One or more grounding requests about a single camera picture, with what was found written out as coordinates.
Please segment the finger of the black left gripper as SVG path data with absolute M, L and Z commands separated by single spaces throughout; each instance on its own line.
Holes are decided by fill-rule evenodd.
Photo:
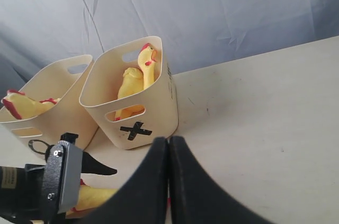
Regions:
M 82 155 L 82 174 L 96 174 L 96 175 L 115 175 L 117 170 L 100 163 L 93 158 L 89 153 L 83 152 Z

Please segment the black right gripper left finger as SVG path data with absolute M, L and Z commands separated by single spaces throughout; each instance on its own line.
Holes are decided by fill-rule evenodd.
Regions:
M 133 175 L 102 206 L 79 223 L 165 223 L 168 142 L 155 138 Z

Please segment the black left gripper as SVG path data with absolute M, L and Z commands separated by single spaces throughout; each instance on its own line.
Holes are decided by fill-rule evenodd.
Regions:
M 60 171 L 55 176 L 44 165 L 1 167 L 1 218 L 11 223 L 66 223 L 58 213 Z

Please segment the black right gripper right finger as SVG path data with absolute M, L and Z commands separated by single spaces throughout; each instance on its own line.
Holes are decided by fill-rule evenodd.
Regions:
M 169 157 L 172 223 L 267 223 L 210 177 L 183 137 L 170 138 Z

